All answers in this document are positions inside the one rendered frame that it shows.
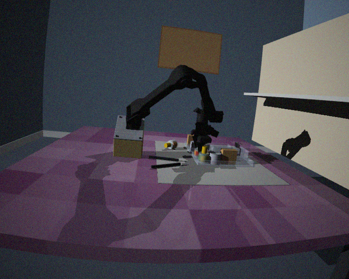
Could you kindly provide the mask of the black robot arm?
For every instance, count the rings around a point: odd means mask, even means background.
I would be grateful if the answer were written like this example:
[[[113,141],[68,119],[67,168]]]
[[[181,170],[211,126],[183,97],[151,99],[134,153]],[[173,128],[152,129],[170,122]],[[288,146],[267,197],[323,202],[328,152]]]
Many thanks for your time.
[[[196,82],[192,81],[192,79],[196,80]],[[159,85],[146,97],[136,99],[126,107],[126,129],[140,130],[142,119],[150,114],[150,107],[174,90],[185,87],[191,89],[199,88],[202,98],[202,109],[197,107],[193,110],[197,113],[197,122],[207,123],[208,120],[209,122],[222,122],[224,113],[223,111],[215,110],[205,76],[186,65],[179,65],[171,72],[168,80],[163,84]]]

